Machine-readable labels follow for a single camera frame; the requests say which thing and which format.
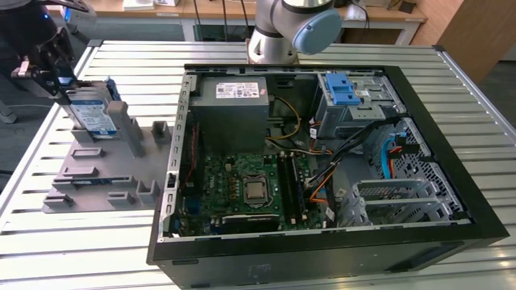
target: wall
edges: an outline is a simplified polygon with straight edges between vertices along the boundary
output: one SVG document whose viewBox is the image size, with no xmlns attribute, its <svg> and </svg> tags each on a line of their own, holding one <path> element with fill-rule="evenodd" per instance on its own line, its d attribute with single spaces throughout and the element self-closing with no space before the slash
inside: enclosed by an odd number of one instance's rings
<svg viewBox="0 0 516 290">
<path fill-rule="evenodd" d="M 516 1 L 423 0 L 418 7 L 429 20 L 411 44 L 441 45 L 479 82 L 516 41 Z"/>
<path fill-rule="evenodd" d="M 417 7 L 427 20 L 413 37 L 413 45 L 435 44 L 463 0 L 418 0 Z"/>
</svg>

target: floor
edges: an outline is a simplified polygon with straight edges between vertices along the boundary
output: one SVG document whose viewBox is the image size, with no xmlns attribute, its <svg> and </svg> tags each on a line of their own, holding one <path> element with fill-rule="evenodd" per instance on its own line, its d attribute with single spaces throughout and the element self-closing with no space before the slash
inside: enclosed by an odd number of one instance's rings
<svg viewBox="0 0 516 290">
<path fill-rule="evenodd" d="M 499 62 L 478 85 L 513 126 L 516 126 L 514 80 L 516 62 Z M 49 111 L 46 106 L 51 106 L 51 101 L 15 90 L 2 76 L 0 76 L 0 100 L 7 106 L 14 106 L 10 109 L 17 116 L 14 124 L 0 123 L 0 140 L 2 140 L 0 142 L 0 170 L 14 170 Z M 7 177 L 0 174 L 0 189 L 3 188 Z"/>
</svg>

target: slotted metal table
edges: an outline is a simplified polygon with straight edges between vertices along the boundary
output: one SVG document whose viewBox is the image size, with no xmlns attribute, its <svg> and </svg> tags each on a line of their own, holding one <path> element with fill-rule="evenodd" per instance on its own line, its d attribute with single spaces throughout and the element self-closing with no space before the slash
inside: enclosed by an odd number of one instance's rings
<svg viewBox="0 0 516 290">
<path fill-rule="evenodd" d="M 401 67 L 511 236 L 419 272 L 245 289 L 514 289 L 516 133 L 446 53 L 431 47 L 333 45 L 321 54 L 301 55 L 299 60 Z M 245 46 L 103 41 L 87 47 L 75 74 L 82 80 L 114 79 L 139 126 L 154 120 L 173 125 L 185 63 L 245 63 Z M 0 195 L 0 288 L 178 289 L 158 268 L 145 264 L 151 210 L 39 212 L 71 143 L 70 128 L 70 120 L 54 105 Z M 317 265 L 306 261 L 306 266 Z"/>
</svg>

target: sticker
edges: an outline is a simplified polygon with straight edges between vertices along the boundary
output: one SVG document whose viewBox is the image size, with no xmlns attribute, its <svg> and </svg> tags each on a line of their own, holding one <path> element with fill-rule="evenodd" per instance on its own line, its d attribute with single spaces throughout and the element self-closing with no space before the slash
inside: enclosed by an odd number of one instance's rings
<svg viewBox="0 0 516 290">
<path fill-rule="evenodd" d="M 309 128 L 309 138 L 317 139 L 317 129 Z"/>
<path fill-rule="evenodd" d="M 73 184 L 90 184 L 90 181 L 85 180 L 85 181 L 73 181 L 71 182 Z"/>
<path fill-rule="evenodd" d="M 95 135 L 109 136 L 115 133 L 115 127 L 103 113 L 103 102 L 99 100 L 74 100 L 71 109 L 86 130 Z"/>
<path fill-rule="evenodd" d="M 354 94 L 361 96 L 361 95 L 366 95 L 369 96 L 369 92 L 367 91 L 354 91 Z"/>
<path fill-rule="evenodd" d="M 218 83 L 215 98 L 258 98 L 258 83 Z"/>
<path fill-rule="evenodd" d="M 325 216 L 326 216 L 327 219 L 330 219 L 331 221 L 333 221 L 334 218 L 335 218 L 335 213 L 333 212 L 333 210 L 329 209 L 329 207 L 325 208 Z"/>
<path fill-rule="evenodd" d="M 178 17 L 177 13 L 155 13 L 155 16 Z"/>
</svg>

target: desk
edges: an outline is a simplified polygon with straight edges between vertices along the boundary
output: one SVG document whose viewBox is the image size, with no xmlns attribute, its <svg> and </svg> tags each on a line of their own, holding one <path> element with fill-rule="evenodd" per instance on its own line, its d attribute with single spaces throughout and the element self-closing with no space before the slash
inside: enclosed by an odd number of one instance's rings
<svg viewBox="0 0 516 290">
<path fill-rule="evenodd" d="M 254 25 L 253 19 L 255 16 L 255 5 L 249 0 L 245 0 L 245 12 L 247 14 L 249 25 Z M 182 26 L 185 41 L 194 41 L 193 26 L 197 23 L 193 0 L 182 0 Z M 222 25 L 223 13 L 221 0 L 197 0 L 198 17 L 202 25 Z M 406 14 L 397 10 L 386 10 L 379 7 L 366 7 L 370 19 L 370 28 L 378 29 L 399 29 L 401 33 L 395 40 L 395 45 L 410 44 L 411 38 L 417 31 L 418 25 L 426 21 L 426 16 L 415 7 L 411 14 Z M 342 18 L 347 9 L 338 8 Z M 238 0 L 225 0 L 225 14 L 227 17 L 227 25 L 245 25 L 243 12 Z M 365 21 L 343 21 L 342 28 L 363 28 Z"/>
<path fill-rule="evenodd" d="M 94 11 L 97 12 L 101 23 L 119 24 L 181 24 L 185 41 L 194 41 L 194 24 L 197 23 L 193 0 L 181 0 L 175 7 L 155 5 L 153 10 L 122 11 L 121 0 L 89 0 Z M 247 14 L 249 25 L 254 25 L 255 6 L 253 2 L 245 0 L 245 11 Z M 221 0 L 197 0 L 198 16 L 202 25 L 222 25 L 222 5 Z M 386 10 L 379 7 L 366 7 L 370 28 L 399 29 L 397 45 L 407 45 L 417 31 L 418 25 L 426 21 L 426 16 L 415 7 L 411 14 L 397 10 Z M 227 16 L 227 25 L 245 25 L 243 13 L 238 0 L 225 0 L 225 12 Z M 338 9 L 342 18 L 346 14 L 346 8 Z M 58 16 L 58 7 L 49 6 L 49 13 Z M 342 28 L 363 28 L 363 21 L 343 21 Z"/>
<path fill-rule="evenodd" d="M 298 58 L 301 64 L 399 66 L 510 237 L 418 272 L 251 289 L 513 289 L 516 133 L 447 55 L 431 47 L 331 45 Z M 74 72 L 82 80 L 111 77 L 139 126 L 163 120 L 171 127 L 185 63 L 245 63 L 245 45 L 103 41 L 87 47 Z M 158 268 L 145 264 L 151 210 L 39 212 L 73 140 L 70 129 L 54 105 L 0 195 L 1 288 L 177 290 Z"/>
</svg>

